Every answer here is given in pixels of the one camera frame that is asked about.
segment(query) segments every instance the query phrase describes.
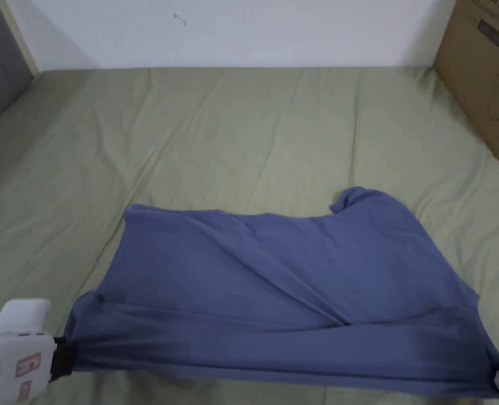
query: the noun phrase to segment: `blue t-shirt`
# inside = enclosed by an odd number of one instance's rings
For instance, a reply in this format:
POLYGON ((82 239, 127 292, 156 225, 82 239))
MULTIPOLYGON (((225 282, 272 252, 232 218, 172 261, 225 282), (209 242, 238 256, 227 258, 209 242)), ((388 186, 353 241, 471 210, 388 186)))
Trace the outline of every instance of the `blue t-shirt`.
POLYGON ((408 209, 356 187, 331 210, 132 206, 71 311, 76 369, 499 397, 478 295, 408 209))

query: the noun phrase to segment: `mattress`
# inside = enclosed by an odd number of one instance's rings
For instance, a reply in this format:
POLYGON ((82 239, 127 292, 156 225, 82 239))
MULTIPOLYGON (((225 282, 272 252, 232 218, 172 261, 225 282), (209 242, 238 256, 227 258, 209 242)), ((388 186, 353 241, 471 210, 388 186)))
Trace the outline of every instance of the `mattress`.
MULTIPOLYGON (((383 190, 415 214, 481 296, 499 349, 499 162, 431 69, 41 74, 0 116, 0 309, 11 298, 45 297, 45 328, 62 334, 73 301, 105 275, 133 203, 307 217, 328 214, 355 185, 383 190)), ((434 402, 144 372, 74 374, 37 401, 434 402)))

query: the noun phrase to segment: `green bedsheet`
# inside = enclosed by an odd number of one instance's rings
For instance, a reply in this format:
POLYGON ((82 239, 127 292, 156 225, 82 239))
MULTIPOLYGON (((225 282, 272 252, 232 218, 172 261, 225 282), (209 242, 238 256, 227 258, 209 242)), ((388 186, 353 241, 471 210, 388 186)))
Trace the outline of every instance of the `green bedsheet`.
MULTIPOLYGON (((427 69, 40 75, 0 117, 0 309, 48 298, 46 329, 61 334, 72 302, 104 276, 132 203, 315 216, 354 185, 415 213, 481 295, 499 349, 499 162, 427 69)), ((38 403, 455 402, 101 372, 50 384, 38 403)))

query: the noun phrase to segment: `wall mark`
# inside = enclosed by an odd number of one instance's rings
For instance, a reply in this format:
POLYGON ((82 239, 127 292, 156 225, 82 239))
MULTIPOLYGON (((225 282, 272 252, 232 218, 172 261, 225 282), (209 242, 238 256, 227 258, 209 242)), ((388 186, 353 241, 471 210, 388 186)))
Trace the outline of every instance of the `wall mark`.
POLYGON ((178 14, 174 13, 173 18, 180 20, 183 23, 183 26, 187 26, 187 23, 185 22, 185 20, 182 17, 180 17, 178 14))

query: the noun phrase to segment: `cardboard box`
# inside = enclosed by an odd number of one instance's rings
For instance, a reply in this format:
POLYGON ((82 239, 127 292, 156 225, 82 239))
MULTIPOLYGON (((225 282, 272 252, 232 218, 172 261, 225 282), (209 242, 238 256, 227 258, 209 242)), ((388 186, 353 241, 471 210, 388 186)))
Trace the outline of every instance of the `cardboard box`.
POLYGON ((499 159, 499 0, 457 0, 434 67, 499 159))

